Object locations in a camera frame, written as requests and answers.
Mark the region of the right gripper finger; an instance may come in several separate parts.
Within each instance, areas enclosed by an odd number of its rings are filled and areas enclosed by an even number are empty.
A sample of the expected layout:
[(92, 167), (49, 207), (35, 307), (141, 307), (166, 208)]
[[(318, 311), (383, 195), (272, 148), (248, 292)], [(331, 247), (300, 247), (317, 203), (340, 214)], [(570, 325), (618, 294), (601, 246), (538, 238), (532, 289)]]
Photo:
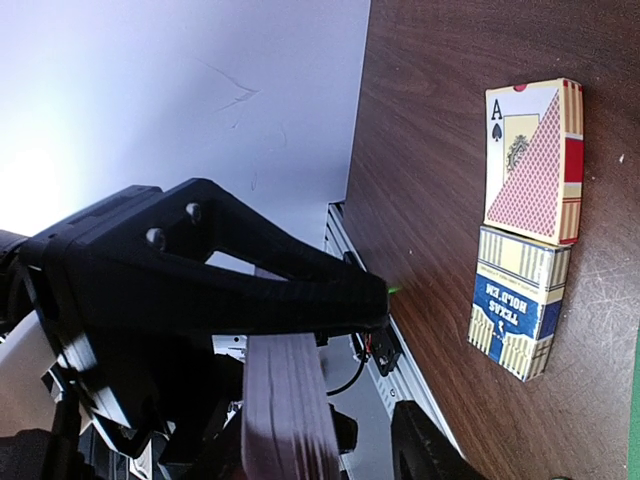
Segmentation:
[(484, 479), (413, 400), (395, 404), (391, 443), (395, 479)]

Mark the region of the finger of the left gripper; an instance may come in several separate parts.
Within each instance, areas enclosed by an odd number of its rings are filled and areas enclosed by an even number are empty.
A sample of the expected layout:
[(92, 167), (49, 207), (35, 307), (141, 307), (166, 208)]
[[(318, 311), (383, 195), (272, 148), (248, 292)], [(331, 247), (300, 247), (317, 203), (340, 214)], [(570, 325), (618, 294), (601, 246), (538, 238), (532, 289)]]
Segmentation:
[(126, 187), (90, 206), (77, 228), (74, 336), (101, 364), (186, 369), (216, 335), (336, 337), (388, 322), (380, 277), (206, 179)]

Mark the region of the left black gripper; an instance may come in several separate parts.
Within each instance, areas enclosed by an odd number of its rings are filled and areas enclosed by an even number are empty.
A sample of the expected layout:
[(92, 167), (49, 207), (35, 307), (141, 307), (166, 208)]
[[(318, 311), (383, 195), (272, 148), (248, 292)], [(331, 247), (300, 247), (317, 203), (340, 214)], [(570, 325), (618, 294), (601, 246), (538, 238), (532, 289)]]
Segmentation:
[(71, 215), (30, 238), (1, 233), (1, 331), (9, 345), (1, 352), (1, 434), (50, 430), (54, 403), (40, 380), (56, 362), (76, 380), (97, 368), (85, 322), (64, 275), (46, 272), (42, 262), (49, 247), (66, 249), (62, 234), (78, 237), (115, 213), (160, 193), (160, 188), (133, 185)]

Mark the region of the pink backed card deck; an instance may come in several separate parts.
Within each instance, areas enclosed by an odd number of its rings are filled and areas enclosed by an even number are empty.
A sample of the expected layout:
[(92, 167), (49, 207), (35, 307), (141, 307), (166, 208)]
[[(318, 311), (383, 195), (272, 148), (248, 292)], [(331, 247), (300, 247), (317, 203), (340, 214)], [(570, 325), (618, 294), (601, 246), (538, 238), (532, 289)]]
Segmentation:
[(251, 336), (241, 454), (249, 479), (338, 479), (339, 451), (311, 334)]

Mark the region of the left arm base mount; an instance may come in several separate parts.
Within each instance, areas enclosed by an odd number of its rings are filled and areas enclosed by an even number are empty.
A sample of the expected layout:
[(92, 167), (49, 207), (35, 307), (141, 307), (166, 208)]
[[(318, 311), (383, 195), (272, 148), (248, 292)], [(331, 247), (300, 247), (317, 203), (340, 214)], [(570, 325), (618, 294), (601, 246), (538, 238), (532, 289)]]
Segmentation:
[(402, 347), (398, 335), (392, 327), (391, 315), (387, 316), (383, 328), (372, 332), (352, 333), (351, 345), (354, 357), (359, 363), (359, 376), (368, 362), (372, 362), (382, 377), (387, 377), (397, 366)]

